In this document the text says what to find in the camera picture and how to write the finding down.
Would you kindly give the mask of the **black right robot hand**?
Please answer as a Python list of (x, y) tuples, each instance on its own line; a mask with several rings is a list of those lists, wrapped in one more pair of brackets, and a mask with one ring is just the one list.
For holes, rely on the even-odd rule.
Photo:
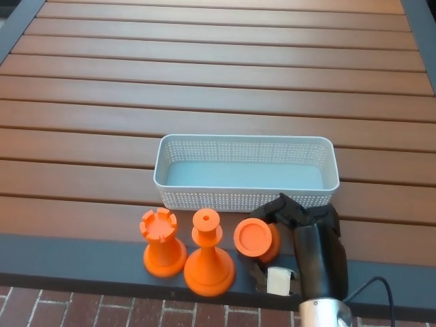
[(347, 256), (339, 216), (331, 204), (304, 208), (291, 197), (279, 197), (251, 211), (250, 218), (268, 227), (277, 223), (292, 232), (302, 298), (335, 298), (348, 294)]

